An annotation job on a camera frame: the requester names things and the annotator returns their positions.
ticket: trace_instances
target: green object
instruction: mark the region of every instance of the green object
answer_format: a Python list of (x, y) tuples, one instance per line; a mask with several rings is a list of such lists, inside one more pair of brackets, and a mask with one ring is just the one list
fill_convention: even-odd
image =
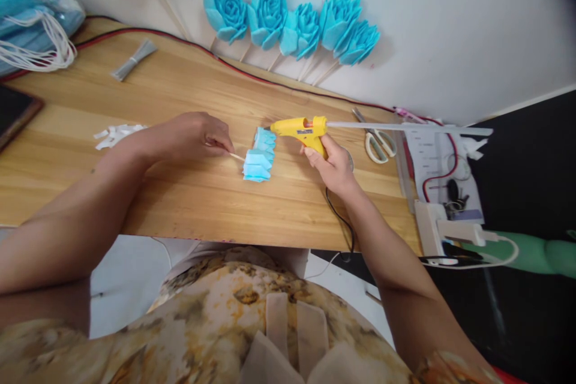
[(546, 257), (556, 273), (576, 279), (576, 243), (549, 240)]
[[(502, 237), (507, 237), (518, 245), (520, 253), (518, 257), (507, 265), (507, 267), (512, 267), (518, 270), (529, 271), (532, 273), (539, 274), (556, 274), (558, 273), (548, 262), (547, 252), (546, 252), (546, 240), (538, 237), (518, 234), (518, 233), (508, 233), (501, 231), (494, 231), (496, 234)], [(468, 243), (462, 242), (462, 247), (467, 250), (471, 250), (478, 253), (485, 253), (492, 255), (500, 260), (505, 260), (510, 255), (512, 255), (512, 245), (506, 241), (498, 242), (486, 242), (485, 247), (475, 246)], [(576, 271), (575, 261), (572, 261), (572, 268)], [(569, 268), (569, 263), (562, 262), (562, 268)]]

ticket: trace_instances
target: white floor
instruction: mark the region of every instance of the white floor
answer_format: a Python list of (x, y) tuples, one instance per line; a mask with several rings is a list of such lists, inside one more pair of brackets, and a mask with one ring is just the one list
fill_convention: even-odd
[[(5, 236), (3, 231), (0, 241)], [(118, 331), (145, 314), (170, 267), (193, 245), (191, 240), (159, 240), (162, 243), (150, 237), (121, 235), (92, 273), (91, 338)], [(309, 254), (305, 277), (322, 272), (327, 264)], [(365, 294), (369, 291), (379, 297), (376, 287), (332, 264), (310, 281), (342, 297), (394, 346), (382, 306)]]

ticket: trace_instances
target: blue paper flower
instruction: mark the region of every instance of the blue paper flower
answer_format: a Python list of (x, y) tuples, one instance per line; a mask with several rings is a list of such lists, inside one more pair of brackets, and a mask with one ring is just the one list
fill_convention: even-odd
[(376, 26), (370, 27), (368, 21), (356, 22), (334, 50), (334, 57), (341, 65), (354, 66), (370, 55), (379, 40), (380, 32)]
[(320, 14), (322, 46), (329, 51), (336, 49), (361, 12), (360, 0), (326, 0)]
[(312, 3), (301, 4), (295, 11), (288, 12), (280, 36), (280, 52), (292, 55), (296, 60), (310, 57), (320, 41), (320, 19)]
[(218, 39), (230, 45), (243, 39), (247, 29), (246, 3), (244, 0), (204, 0), (208, 22), (218, 32)]
[(263, 182), (270, 180), (270, 170), (274, 163), (276, 134), (259, 127), (254, 136), (254, 148), (246, 153), (244, 180)]
[(252, 0), (248, 5), (248, 21), (252, 43), (268, 51), (284, 28), (288, 8), (286, 0)]

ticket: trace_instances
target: black floor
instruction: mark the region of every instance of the black floor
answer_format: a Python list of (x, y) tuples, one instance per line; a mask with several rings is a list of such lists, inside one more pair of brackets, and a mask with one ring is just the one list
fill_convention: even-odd
[[(470, 162), (484, 227), (574, 241), (566, 231), (576, 230), (576, 92), (479, 125), (494, 128), (484, 157)], [(313, 253), (326, 260), (334, 255)], [(374, 283), (359, 254), (334, 264)], [(511, 268), (428, 271), (491, 364), (529, 383), (571, 375), (576, 280)]]

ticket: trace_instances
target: hand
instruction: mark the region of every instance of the hand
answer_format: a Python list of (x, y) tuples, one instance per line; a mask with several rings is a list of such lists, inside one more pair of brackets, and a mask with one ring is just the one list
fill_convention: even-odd
[(130, 147), (153, 163), (234, 153), (228, 125), (205, 112), (180, 114), (123, 139), (114, 148)]
[(302, 146), (300, 153), (304, 153), (310, 165), (318, 170), (324, 184), (341, 198), (360, 190), (350, 167), (348, 152), (328, 134), (321, 136), (320, 140), (328, 153), (328, 160), (324, 160), (320, 153), (310, 147)]

